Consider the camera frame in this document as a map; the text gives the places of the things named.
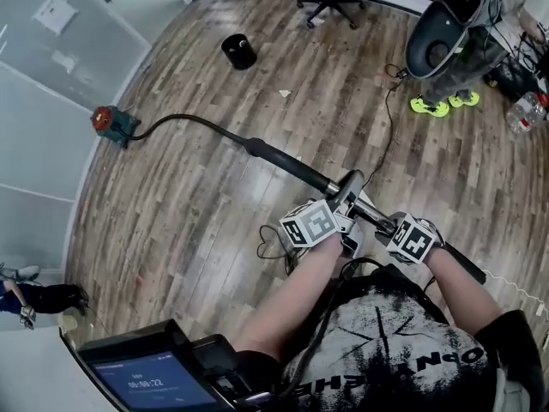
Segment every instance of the wooden floor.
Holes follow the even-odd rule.
[[[375,3],[349,8],[359,29],[327,14],[314,31],[295,0],[197,0],[166,30],[150,67],[125,97],[143,125],[198,114],[299,156],[337,179],[368,175],[388,136],[384,65],[403,65],[415,18]],[[245,33],[257,63],[236,71],[220,50]],[[284,98],[279,90],[288,90]],[[479,83],[479,107],[431,119],[389,100],[395,141],[367,192],[386,214],[433,220],[479,266],[549,301],[549,133],[520,138],[506,102]],[[276,225],[313,191],[199,124],[172,122],[127,151],[103,141],[82,196],[67,281],[88,290],[110,334],[174,317],[190,335],[234,337],[285,278],[282,261],[256,257],[262,224]],[[387,261],[364,225],[366,252]],[[280,253],[273,243],[269,250]],[[425,284],[425,266],[405,272]],[[528,315],[538,343],[549,322],[538,303],[501,280],[486,284],[506,309]],[[436,286],[429,295],[441,303]]]

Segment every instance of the black sleeve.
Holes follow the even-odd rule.
[[[237,353],[238,370],[257,391],[272,391],[281,382],[282,365],[270,355],[257,351]]]
[[[474,338],[486,349],[498,351],[508,379],[519,382],[530,394],[530,410],[541,410],[545,387],[540,353],[524,312],[506,312]]]

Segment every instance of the neon yellow shoe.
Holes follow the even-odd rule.
[[[448,101],[454,108],[461,106],[476,106],[480,102],[480,95],[475,92],[471,92],[471,99],[468,101],[462,100],[459,96],[450,96]]]
[[[421,96],[413,98],[410,101],[410,106],[412,107],[412,110],[414,110],[416,113],[427,113],[431,116],[434,116],[435,118],[443,118],[449,113],[449,105],[446,104],[446,102],[439,102],[437,108],[434,109],[432,107],[429,107],[423,101],[423,98],[421,98]]]

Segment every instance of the black trash can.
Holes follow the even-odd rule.
[[[235,33],[221,43],[221,49],[236,70],[249,69],[257,60],[257,55],[243,33]]]

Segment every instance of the gray pants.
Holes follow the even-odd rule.
[[[469,39],[462,53],[450,59],[446,70],[426,81],[423,101],[435,107],[441,100],[457,94],[462,100],[471,98],[474,82],[497,67],[507,51],[483,27],[469,29]]]

